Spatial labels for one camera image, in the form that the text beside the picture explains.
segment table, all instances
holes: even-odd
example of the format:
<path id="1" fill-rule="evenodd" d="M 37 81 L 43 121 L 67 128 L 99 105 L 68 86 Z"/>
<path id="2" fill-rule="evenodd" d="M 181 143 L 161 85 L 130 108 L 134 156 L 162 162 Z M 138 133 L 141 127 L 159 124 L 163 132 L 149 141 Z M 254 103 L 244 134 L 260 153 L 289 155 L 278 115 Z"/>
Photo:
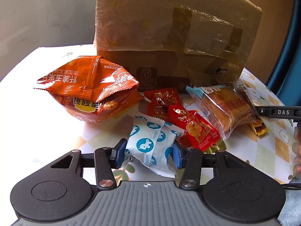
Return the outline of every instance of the table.
<path id="1" fill-rule="evenodd" d="M 9 194 L 21 179 L 69 152 L 80 149 L 113 147 L 121 138 L 128 138 L 133 115 L 145 112 L 147 101 L 140 103 L 97 124 L 86 123 L 69 115 L 46 91 L 33 89 L 37 79 L 80 55 L 96 55 L 93 45 L 38 48 L 22 60 L 0 82 L 0 143 L 2 145 L 2 225 L 16 219 Z M 283 105 L 248 70 L 240 77 L 247 86 L 254 104 Z M 186 109 L 203 113 L 187 94 L 181 96 Z M 247 126 L 237 127 L 225 141 L 227 151 L 273 177 L 287 183 L 293 174 L 295 155 L 291 151 L 294 125 L 289 120 L 263 119 L 269 132 L 257 137 Z M 183 171 L 177 171 L 179 177 Z M 120 180 L 169 180 L 154 174 L 142 164 L 131 162 L 127 170 L 115 170 Z M 201 183 L 213 177 L 212 169 L 202 170 Z M 95 184 L 94 169 L 84 170 L 84 178 Z"/>

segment bread package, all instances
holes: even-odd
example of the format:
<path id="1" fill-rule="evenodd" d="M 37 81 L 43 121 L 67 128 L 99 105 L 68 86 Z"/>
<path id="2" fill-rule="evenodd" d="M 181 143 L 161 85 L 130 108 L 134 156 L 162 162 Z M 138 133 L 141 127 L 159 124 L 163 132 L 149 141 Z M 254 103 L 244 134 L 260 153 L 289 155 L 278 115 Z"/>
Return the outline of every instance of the bread package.
<path id="1" fill-rule="evenodd" d="M 255 122 L 254 107 L 243 87 L 237 88 L 237 91 L 228 85 L 186 87 L 186 90 L 211 124 L 219 130 L 222 140 L 226 140 L 235 127 Z"/>

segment cable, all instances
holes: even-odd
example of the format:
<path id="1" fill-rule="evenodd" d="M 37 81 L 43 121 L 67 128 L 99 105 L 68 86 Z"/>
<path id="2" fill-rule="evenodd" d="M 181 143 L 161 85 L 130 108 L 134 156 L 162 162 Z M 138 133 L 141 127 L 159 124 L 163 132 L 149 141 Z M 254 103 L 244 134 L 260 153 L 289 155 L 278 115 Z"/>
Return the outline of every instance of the cable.
<path id="1" fill-rule="evenodd" d="M 301 190 L 301 183 L 285 183 L 282 187 L 287 190 Z"/>

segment blue gripper pad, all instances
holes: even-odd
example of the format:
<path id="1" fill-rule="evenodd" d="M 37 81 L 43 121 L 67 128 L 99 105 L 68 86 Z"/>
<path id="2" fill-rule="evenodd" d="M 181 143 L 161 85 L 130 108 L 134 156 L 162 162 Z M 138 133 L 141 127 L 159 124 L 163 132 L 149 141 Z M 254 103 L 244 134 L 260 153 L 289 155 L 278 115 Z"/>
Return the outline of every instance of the blue gripper pad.
<path id="1" fill-rule="evenodd" d="M 172 159 L 176 168 L 182 169 L 182 158 L 180 150 L 175 144 L 173 144 Z"/>
<path id="2" fill-rule="evenodd" d="M 126 144 L 128 141 L 126 139 L 120 140 L 122 142 L 120 148 L 117 150 L 116 154 L 116 165 L 117 167 L 121 167 L 122 163 L 124 162 L 124 150 L 126 148 Z"/>

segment white tablecloth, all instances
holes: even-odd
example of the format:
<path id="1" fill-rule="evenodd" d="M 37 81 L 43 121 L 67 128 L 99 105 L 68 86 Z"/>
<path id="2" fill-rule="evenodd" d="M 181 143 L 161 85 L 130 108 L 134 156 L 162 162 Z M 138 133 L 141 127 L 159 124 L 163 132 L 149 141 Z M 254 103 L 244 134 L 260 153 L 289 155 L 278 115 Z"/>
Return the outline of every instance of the white tablecloth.
<path id="1" fill-rule="evenodd" d="M 126 111 L 97 124 L 85 123 L 69 115 L 46 91 L 33 89 L 37 79 L 80 55 L 95 55 L 93 45 L 38 48 L 22 60 L 0 82 L 0 143 L 2 147 L 1 225 L 10 225 L 16 215 L 10 205 L 9 194 L 21 179 L 69 152 L 80 149 L 90 153 L 103 146 L 115 146 L 121 138 L 128 138 L 136 112 L 145 112 L 142 100 Z M 281 105 L 250 72 L 244 69 L 241 79 L 248 86 L 257 105 Z M 200 110 L 190 96 L 182 96 L 183 106 Z M 288 120 L 264 119 L 269 133 L 258 138 L 248 126 L 234 130 L 225 142 L 227 150 L 260 169 L 279 182 L 288 182 L 292 174 L 294 155 L 293 126 Z M 127 171 L 115 170 L 117 181 L 165 180 L 136 162 Z M 213 177 L 212 170 L 203 169 L 201 182 Z M 85 169 L 84 178 L 95 184 L 94 169 Z"/>

